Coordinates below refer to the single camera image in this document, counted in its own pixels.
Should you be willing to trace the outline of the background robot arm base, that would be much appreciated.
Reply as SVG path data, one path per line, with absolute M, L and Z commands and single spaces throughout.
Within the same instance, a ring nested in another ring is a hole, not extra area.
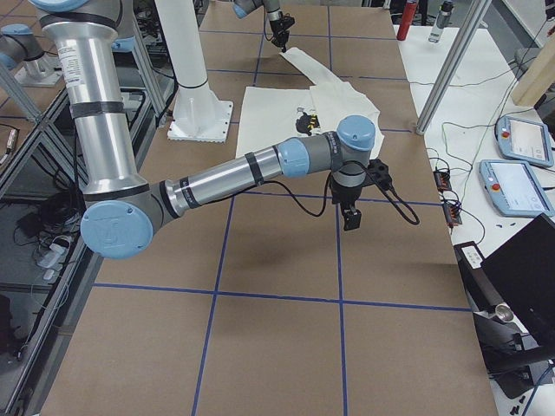
M 1 28 L 1 63 L 13 70 L 24 87 L 54 87 L 62 78 L 62 65 L 57 57 L 49 55 L 37 41 L 29 26 L 16 23 Z

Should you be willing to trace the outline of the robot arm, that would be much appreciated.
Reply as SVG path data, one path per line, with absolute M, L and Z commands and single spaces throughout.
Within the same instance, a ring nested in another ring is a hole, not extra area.
M 271 27 L 271 37 L 267 37 L 267 40 L 282 52 L 287 50 L 290 28 L 295 24 L 295 18 L 283 13 L 278 0 L 233 0 L 232 3 L 238 18 L 244 18 L 263 8 L 265 19 Z
M 369 184 L 377 137 L 371 119 L 351 115 L 330 132 L 294 137 L 177 181 L 156 185 L 135 164 L 112 47 L 125 16 L 120 1 L 38 1 L 43 32 L 56 45 L 88 184 L 80 233 L 95 253 L 133 257 L 155 233 L 187 211 L 232 198 L 279 176 L 327 172 L 324 194 L 346 210 L 344 227 L 360 224 L 355 203 Z

